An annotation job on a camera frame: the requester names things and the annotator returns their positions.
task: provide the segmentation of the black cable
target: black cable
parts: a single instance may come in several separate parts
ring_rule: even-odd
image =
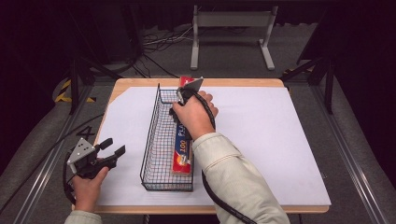
[[[213,126],[213,129],[216,130],[216,123],[215,123],[215,117],[213,116],[212,111],[209,108],[209,105],[207,104],[207,101],[197,92],[195,91],[190,91],[201,104],[204,106],[204,109],[209,116],[210,123]],[[222,199],[220,199],[215,192],[210,188],[209,184],[207,183],[206,176],[204,174],[204,171],[202,171],[202,180],[204,183],[205,190],[209,197],[215,202],[218,206],[220,206],[222,209],[233,215],[234,217],[238,218],[239,220],[243,221],[244,223],[247,224],[256,224],[255,221],[251,220],[249,217],[245,216],[244,214],[240,213],[238,210],[232,208],[230,205],[228,205],[226,202],[224,202]]]
[[[149,59],[149,60],[152,61],[153,63],[157,64],[157,63],[156,63],[154,60],[152,60],[147,54],[143,54],[143,56],[145,56],[147,59]],[[163,67],[161,67],[159,64],[157,64],[157,66],[159,66],[166,74],[171,75],[171,76],[173,76],[173,77],[180,78],[180,77],[178,77],[177,75],[168,72],[166,69],[164,69]]]
[[[26,176],[23,181],[21,182],[21,184],[17,187],[16,190],[14,190],[14,192],[12,193],[12,195],[8,198],[8,200],[4,203],[4,205],[2,206],[2,208],[0,209],[0,215],[4,212],[4,210],[6,209],[6,207],[8,206],[8,204],[11,202],[11,200],[15,197],[15,195],[17,195],[18,191],[22,188],[22,186],[27,182],[27,180],[32,176],[32,174],[35,172],[35,170],[38,168],[38,166],[43,162],[44,159],[47,158],[47,156],[50,154],[50,152],[57,146],[59,145],[68,135],[70,135],[71,133],[75,132],[77,129],[81,128],[83,125],[93,121],[94,119],[100,118],[102,117],[104,114],[100,114],[97,115],[91,119],[88,119],[86,121],[84,121],[83,123],[81,123],[80,125],[78,125],[76,128],[74,128],[72,131],[70,131],[69,133],[65,134],[64,136],[61,137],[61,139],[59,139],[56,143],[54,143],[48,150],[47,152],[44,154],[44,156],[40,159],[40,161],[35,165],[35,167],[33,168],[32,172],[30,172],[30,174],[28,176]]]

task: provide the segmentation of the table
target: table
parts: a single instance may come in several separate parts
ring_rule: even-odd
[[[134,92],[133,95],[136,95],[138,90],[151,90],[150,87],[156,87],[158,83],[161,83],[162,88],[176,88],[178,85],[178,79],[176,78],[151,78],[151,79],[143,79],[143,78],[122,78],[119,79],[114,87],[114,91],[112,92],[110,98],[109,98],[109,105],[107,106],[107,110],[105,113],[105,118],[102,121],[99,133],[97,135],[97,138],[95,142],[99,143],[104,140],[104,138],[108,138],[110,135],[112,135],[114,139],[114,148],[118,148],[119,146],[125,144],[126,141],[129,140],[122,140],[123,142],[118,139],[118,134],[119,135],[126,135],[130,136],[130,138],[134,138],[134,135],[136,135],[138,132],[136,130],[124,130],[122,127],[130,127],[130,129],[133,129],[134,126],[138,126],[138,124],[143,124],[138,127],[138,129],[146,129],[149,127],[149,123],[145,125],[144,121],[141,121],[145,118],[144,113],[141,113],[139,111],[135,112],[138,114],[139,118],[130,118],[134,120],[127,120],[127,121],[122,121],[122,116],[130,116],[132,110],[127,111],[126,113],[121,112],[119,115],[114,116],[114,113],[119,113],[119,112],[114,112],[114,108],[116,105],[125,105],[125,102],[131,102],[132,99],[128,98],[127,101],[125,101],[125,97],[127,94]],[[320,173],[318,171],[318,167],[315,163],[315,159],[312,156],[312,151],[309,148],[309,145],[307,144],[306,138],[304,136],[304,132],[301,128],[301,124],[298,120],[298,117],[295,113],[294,107],[292,106],[291,99],[289,97],[289,93],[287,92],[286,88],[284,88],[283,83],[279,79],[266,79],[266,78],[208,78],[205,79],[203,87],[201,90],[207,90],[208,92],[214,92],[216,89],[220,90],[240,90],[240,91],[269,91],[269,92],[283,92],[282,94],[286,94],[286,98],[289,98],[287,100],[288,103],[279,105],[282,109],[287,109],[287,107],[292,108],[290,112],[290,122],[298,123],[296,128],[291,124],[291,128],[285,128],[284,133],[286,137],[288,135],[301,135],[299,138],[300,143],[297,144],[302,144],[302,148],[304,148],[304,152],[299,151],[298,148],[296,150],[293,150],[293,152],[289,155],[298,158],[298,155],[294,155],[293,153],[302,153],[306,154],[307,158],[304,158],[304,162],[299,163],[298,160],[290,162],[290,163],[295,163],[298,164],[298,166],[304,166],[305,164],[311,164],[310,167],[307,167],[308,169],[314,170],[314,174],[312,179],[307,179],[305,180],[304,176],[298,177],[297,181],[293,180],[294,177],[290,175],[297,176],[298,174],[293,174],[294,168],[290,169],[289,174],[284,174],[285,178],[282,178],[282,181],[289,181],[289,183],[295,183],[294,184],[289,184],[288,186],[284,186],[287,189],[287,192],[289,191],[295,191],[295,190],[302,190],[305,191],[304,195],[294,195],[296,196],[296,200],[301,200],[303,198],[303,201],[305,200],[304,198],[311,198],[315,202],[309,202],[311,204],[306,204],[305,202],[295,202],[294,199],[292,199],[294,196],[286,196],[286,195],[281,195],[280,197],[277,197],[279,202],[281,203],[282,208],[287,212],[287,213],[297,213],[297,214],[302,214],[302,213],[325,213],[328,211],[329,206],[330,206],[330,199],[327,194],[327,190],[324,187],[323,181],[321,179]],[[216,102],[216,99],[218,97],[221,98],[221,94],[217,92],[217,94],[214,94],[214,102],[217,106],[221,106],[221,102]],[[263,99],[264,101],[270,101],[271,104],[276,102],[278,98],[274,97],[268,97]],[[223,114],[227,114],[226,109],[227,106],[220,107],[220,115],[221,111],[223,111]],[[268,119],[273,119],[273,118],[263,118],[265,122],[268,122]],[[223,118],[220,116],[217,117],[217,125],[218,129],[221,129],[221,126],[224,127],[224,122],[222,122]],[[122,129],[121,132],[117,132],[116,129],[109,129],[109,125],[114,127],[118,127]],[[293,130],[295,133],[288,133],[288,129]],[[282,135],[280,133],[274,133],[274,135],[280,136]],[[240,143],[240,140],[243,140],[242,138],[239,139],[234,139],[236,144],[239,144],[240,146],[243,143]],[[126,144],[126,150],[127,152],[125,155],[123,155],[121,158],[119,158],[118,161],[118,167],[110,171],[110,174],[106,178],[106,182],[102,186],[102,195],[101,198],[98,201],[98,205],[96,207],[96,212],[97,213],[113,213],[113,214],[145,214],[145,215],[152,215],[152,214],[215,214],[215,208],[212,205],[213,202],[208,202],[206,199],[202,199],[201,201],[196,199],[197,194],[202,194],[208,198],[207,195],[205,195],[205,190],[203,187],[200,187],[200,181],[202,181],[200,177],[200,172],[194,171],[194,191],[193,192],[148,192],[145,191],[143,186],[140,185],[140,178],[138,176],[135,176],[136,170],[132,170],[133,166],[137,167],[137,169],[140,168],[141,164],[141,155],[142,153],[139,152],[141,149],[136,149],[138,146],[144,145],[144,142],[146,141],[146,138],[144,139],[135,139],[133,140],[132,144]],[[293,140],[289,139],[288,141],[283,141],[287,144],[294,144]],[[274,153],[271,153],[271,158],[273,157],[276,160],[276,153],[277,151],[282,151],[283,149],[277,148],[274,150]],[[243,151],[241,149],[242,153],[246,155],[248,159],[253,159],[250,158],[248,153],[246,154],[246,151]],[[101,155],[106,156],[106,154],[111,155],[113,152],[112,151],[102,151]],[[255,165],[259,165],[260,167],[262,164],[258,164],[260,162],[253,161]],[[272,171],[274,172],[274,175],[277,175],[276,172],[279,170],[282,170],[282,167],[275,167],[275,169]],[[274,185],[272,183],[272,177],[268,176],[271,174],[263,174],[263,176],[267,179],[268,184],[270,187]],[[304,182],[309,182],[307,184],[309,185],[317,185],[315,189],[320,189],[318,191],[318,194],[311,192],[310,190],[304,189],[306,187]],[[279,191],[277,188],[272,189],[275,196],[279,196]],[[169,202],[169,195],[172,195],[173,201]],[[184,201],[187,202],[180,202],[176,197],[179,197],[177,195],[183,195],[182,197],[186,197]]]

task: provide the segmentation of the wire mesh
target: wire mesh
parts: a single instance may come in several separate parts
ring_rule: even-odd
[[[176,90],[161,90],[158,86],[140,171],[142,185],[146,190],[192,191],[192,172],[189,175],[171,172],[177,124],[169,114],[169,109],[175,101]]]

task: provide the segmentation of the person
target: person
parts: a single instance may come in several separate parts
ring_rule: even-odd
[[[213,96],[204,91],[198,93],[206,100],[215,117],[219,110],[212,103]],[[227,137],[216,133],[204,107],[195,96],[184,106],[173,103],[173,109],[189,130],[194,158],[203,168],[210,188],[219,198],[256,223],[290,223],[260,172]],[[93,210],[107,171],[104,168],[93,180],[78,176],[73,178],[76,206],[65,223],[101,223]],[[216,204],[215,207],[220,223],[242,223]]]

